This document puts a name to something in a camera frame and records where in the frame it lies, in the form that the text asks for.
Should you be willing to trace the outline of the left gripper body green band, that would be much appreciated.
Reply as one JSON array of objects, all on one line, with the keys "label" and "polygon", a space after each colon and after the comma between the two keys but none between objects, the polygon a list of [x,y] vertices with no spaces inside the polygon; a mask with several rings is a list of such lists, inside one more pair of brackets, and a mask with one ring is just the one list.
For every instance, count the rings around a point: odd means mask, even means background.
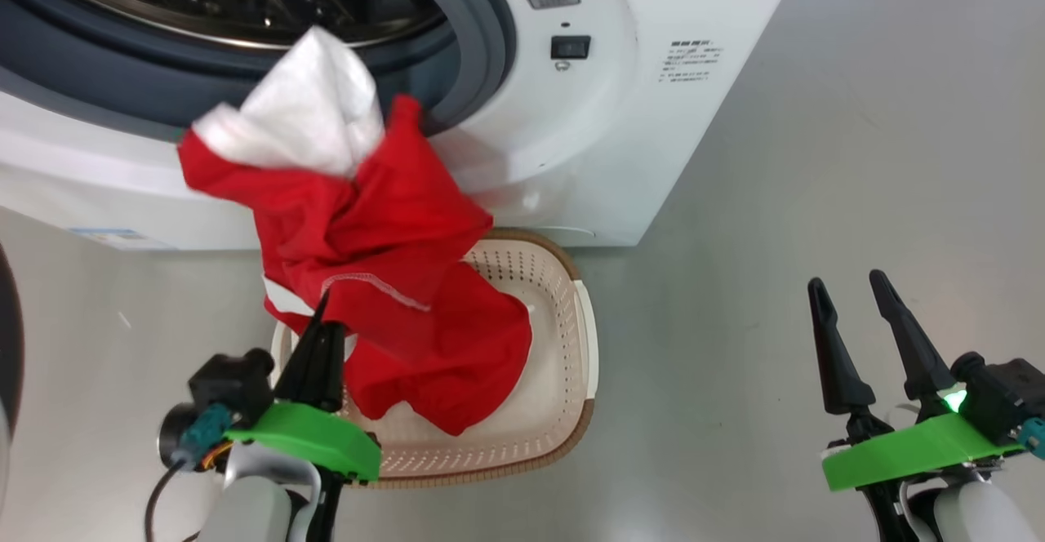
[{"label": "left gripper body green band", "polygon": [[258,502],[262,526],[242,541],[328,541],[340,491],[380,478],[382,450],[370,432],[303,403],[273,404],[250,428],[231,429],[225,490]]}]

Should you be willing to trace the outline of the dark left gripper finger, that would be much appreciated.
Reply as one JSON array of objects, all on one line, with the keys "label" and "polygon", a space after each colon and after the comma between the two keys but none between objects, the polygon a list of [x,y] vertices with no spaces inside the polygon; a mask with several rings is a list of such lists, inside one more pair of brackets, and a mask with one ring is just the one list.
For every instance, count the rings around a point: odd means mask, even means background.
[{"label": "dark left gripper finger", "polygon": [[345,327],[339,323],[321,323],[318,337],[318,408],[338,413],[343,406]]},{"label": "dark left gripper finger", "polygon": [[294,403],[327,401],[330,339],[323,321],[327,301],[328,294],[324,292],[309,325],[291,353],[291,360],[283,368],[275,385],[275,397],[279,400]]}]

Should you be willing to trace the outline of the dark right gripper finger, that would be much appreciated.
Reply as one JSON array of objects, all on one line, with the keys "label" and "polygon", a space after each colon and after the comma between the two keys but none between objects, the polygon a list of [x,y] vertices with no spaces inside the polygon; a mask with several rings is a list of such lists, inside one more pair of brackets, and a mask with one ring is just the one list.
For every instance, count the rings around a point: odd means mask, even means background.
[{"label": "dark right gripper finger", "polygon": [[825,413],[847,415],[876,403],[870,385],[862,381],[838,330],[838,312],[820,278],[807,282],[815,353],[820,371]]},{"label": "dark right gripper finger", "polygon": [[896,291],[891,279],[882,270],[869,272],[869,284],[881,319],[892,329],[906,380],[904,391],[910,401],[934,398],[956,385],[950,368],[945,364],[936,346],[930,341],[918,319]]}]

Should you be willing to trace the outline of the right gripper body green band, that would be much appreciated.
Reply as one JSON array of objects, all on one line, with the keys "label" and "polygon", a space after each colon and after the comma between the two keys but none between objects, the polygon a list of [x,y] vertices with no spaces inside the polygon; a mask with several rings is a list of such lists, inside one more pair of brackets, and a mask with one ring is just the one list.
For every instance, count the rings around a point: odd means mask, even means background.
[{"label": "right gripper body green band", "polygon": [[937,413],[893,429],[852,413],[847,438],[822,452],[832,492],[856,491],[878,541],[1023,541],[1025,517],[990,475],[1025,452],[1025,426],[997,444],[962,413]]}]

